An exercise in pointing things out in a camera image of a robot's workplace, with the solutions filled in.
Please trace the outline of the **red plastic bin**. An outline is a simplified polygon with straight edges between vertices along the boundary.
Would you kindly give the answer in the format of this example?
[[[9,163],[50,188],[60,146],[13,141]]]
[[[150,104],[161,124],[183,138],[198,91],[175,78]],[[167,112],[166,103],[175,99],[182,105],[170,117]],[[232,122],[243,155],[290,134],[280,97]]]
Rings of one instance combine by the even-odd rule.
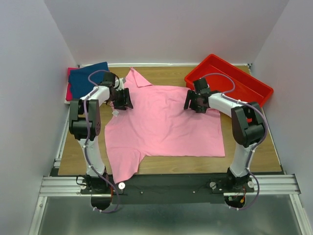
[[[214,54],[208,55],[185,76],[186,87],[193,90],[193,82],[207,74],[210,74],[206,81],[211,90],[224,92],[234,89],[226,94],[234,99],[256,101],[263,106],[273,94],[273,88]]]

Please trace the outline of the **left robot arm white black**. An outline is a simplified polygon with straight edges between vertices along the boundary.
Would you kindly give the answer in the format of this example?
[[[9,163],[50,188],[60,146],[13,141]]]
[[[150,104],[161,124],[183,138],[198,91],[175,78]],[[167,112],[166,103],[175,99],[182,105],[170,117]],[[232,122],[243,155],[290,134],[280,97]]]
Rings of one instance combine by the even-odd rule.
[[[112,102],[114,110],[132,109],[128,88],[95,86],[91,92],[79,99],[73,99],[69,106],[69,131],[80,144],[87,165],[85,183],[88,189],[104,193],[109,181],[106,167],[101,158],[98,137],[101,132],[100,106]]]

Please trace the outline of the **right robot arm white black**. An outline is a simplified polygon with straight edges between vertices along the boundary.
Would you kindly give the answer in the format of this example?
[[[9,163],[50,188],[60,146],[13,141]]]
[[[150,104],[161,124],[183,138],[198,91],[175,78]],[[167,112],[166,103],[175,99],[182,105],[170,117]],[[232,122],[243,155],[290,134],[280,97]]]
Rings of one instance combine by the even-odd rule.
[[[236,148],[223,183],[229,191],[237,191],[249,181],[254,152],[268,134],[268,124],[259,104],[243,102],[230,98],[225,93],[204,89],[200,93],[187,91],[184,109],[189,108],[196,113],[205,113],[212,108],[231,118]]]

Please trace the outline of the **folded white t shirt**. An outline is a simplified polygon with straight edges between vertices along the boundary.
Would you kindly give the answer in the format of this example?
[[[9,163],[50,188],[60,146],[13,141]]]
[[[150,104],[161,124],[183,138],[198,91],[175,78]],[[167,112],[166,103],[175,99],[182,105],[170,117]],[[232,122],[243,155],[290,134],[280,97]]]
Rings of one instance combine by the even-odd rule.
[[[65,104],[69,104],[71,100],[72,100],[71,85],[68,83],[65,95]]]

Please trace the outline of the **aluminium frame rail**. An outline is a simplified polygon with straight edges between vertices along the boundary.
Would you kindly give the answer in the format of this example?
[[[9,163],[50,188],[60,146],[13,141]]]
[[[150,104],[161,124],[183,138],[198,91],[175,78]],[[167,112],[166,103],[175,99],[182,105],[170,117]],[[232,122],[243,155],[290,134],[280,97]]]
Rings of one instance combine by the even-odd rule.
[[[196,193],[201,188],[207,186],[206,183],[196,181],[184,182],[178,179],[176,176],[173,178],[173,182],[168,179],[161,179],[160,176],[154,177],[152,180],[141,179],[139,177],[133,178],[132,182],[123,183],[123,189],[119,191],[125,192],[127,189],[134,188],[139,190],[140,193],[144,193],[148,190],[156,192],[166,191],[170,189],[185,189],[192,193]],[[249,195],[255,195],[257,191],[260,191],[261,195],[285,195],[285,194],[297,194],[301,193],[298,182],[294,175],[256,175],[251,177],[251,185],[245,187]],[[110,189],[88,189],[83,186],[82,177],[44,177],[40,187],[39,195],[41,197],[71,197],[71,196],[83,196],[83,195],[99,195],[109,196],[111,194]]]

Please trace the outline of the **folded navy blue t shirt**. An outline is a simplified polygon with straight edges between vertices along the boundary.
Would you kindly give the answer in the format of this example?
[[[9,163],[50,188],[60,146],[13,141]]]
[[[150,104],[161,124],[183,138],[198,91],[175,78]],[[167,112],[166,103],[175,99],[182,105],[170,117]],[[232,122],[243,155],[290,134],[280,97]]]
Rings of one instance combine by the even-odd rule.
[[[81,98],[92,91],[94,85],[88,81],[88,76],[98,70],[109,71],[108,63],[102,62],[71,71],[69,82],[73,98]]]

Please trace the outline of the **pink polo shirt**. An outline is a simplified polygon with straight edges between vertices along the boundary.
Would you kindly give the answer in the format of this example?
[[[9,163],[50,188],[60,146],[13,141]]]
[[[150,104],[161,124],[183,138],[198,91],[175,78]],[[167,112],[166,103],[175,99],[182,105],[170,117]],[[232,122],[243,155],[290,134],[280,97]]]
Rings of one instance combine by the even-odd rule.
[[[225,156],[219,111],[185,110],[187,88],[153,85],[135,69],[125,85],[133,107],[119,111],[104,131],[115,183],[137,173],[146,156]]]

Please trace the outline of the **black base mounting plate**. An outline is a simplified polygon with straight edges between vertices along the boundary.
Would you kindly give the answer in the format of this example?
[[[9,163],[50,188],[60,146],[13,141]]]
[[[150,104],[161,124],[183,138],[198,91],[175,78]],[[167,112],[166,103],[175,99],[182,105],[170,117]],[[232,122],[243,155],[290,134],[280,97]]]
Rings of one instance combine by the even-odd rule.
[[[98,177],[83,176],[82,194],[100,208],[121,205],[230,203],[243,207],[246,193],[254,192],[249,176],[235,179],[226,173],[135,175],[115,187]]]

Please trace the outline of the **folded magenta t shirt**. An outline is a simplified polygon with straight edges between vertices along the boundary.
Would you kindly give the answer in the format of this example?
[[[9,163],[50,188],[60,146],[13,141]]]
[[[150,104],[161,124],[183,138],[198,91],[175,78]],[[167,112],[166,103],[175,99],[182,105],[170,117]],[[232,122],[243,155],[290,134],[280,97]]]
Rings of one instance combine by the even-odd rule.
[[[69,82],[69,76],[71,71],[76,70],[77,68],[68,68],[67,69],[67,91],[66,91],[66,96],[65,96],[65,104],[69,104],[70,101],[73,99],[73,95],[71,92],[71,84]]]

